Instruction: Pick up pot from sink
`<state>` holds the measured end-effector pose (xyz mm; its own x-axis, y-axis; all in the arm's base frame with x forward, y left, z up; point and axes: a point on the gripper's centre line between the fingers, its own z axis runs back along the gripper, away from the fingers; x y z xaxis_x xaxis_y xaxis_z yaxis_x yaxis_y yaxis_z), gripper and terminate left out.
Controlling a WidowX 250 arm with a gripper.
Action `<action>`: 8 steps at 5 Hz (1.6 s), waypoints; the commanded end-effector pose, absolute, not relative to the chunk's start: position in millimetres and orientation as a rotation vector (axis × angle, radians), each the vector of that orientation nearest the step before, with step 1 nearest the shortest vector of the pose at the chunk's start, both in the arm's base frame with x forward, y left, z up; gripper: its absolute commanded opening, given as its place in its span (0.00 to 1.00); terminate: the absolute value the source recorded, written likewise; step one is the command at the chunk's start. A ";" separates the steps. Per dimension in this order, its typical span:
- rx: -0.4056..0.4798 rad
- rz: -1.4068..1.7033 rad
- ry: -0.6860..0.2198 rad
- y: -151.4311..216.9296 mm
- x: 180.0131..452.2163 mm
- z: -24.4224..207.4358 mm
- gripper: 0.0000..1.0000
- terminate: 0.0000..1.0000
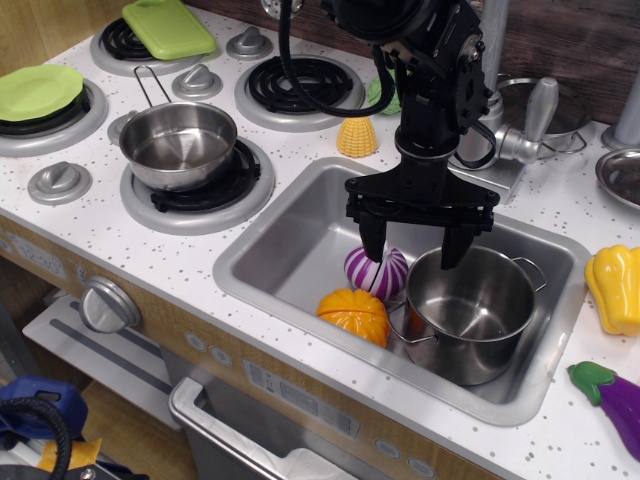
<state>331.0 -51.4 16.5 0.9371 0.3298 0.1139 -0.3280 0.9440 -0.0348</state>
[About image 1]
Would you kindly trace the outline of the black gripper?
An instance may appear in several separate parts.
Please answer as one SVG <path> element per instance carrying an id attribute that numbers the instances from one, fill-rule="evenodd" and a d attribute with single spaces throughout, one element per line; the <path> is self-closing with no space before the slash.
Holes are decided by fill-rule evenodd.
<path id="1" fill-rule="evenodd" d="M 475 234 L 492 230 L 493 208 L 499 203 L 496 192 L 452 173 L 446 159 L 418 160 L 410 155 L 386 172 L 347 180 L 345 190 L 346 215 L 359 223 L 370 260 L 382 261 L 387 221 L 446 227 L 442 270 L 460 263 Z"/>

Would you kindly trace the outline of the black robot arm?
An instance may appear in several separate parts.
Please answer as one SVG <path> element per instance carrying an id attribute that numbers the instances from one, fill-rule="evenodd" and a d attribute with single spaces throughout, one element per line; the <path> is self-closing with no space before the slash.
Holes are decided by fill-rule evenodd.
<path id="1" fill-rule="evenodd" d="M 480 20 L 466 1 L 323 1 L 344 31 L 369 44 L 381 84 L 401 104 L 393 169 L 349 179 L 346 214 L 366 255 L 382 258 L 390 222 L 441 227 L 441 267 L 456 267 L 474 238 L 493 226 L 497 193 L 461 180 L 449 160 L 480 123 L 492 92 L 482 70 Z"/>

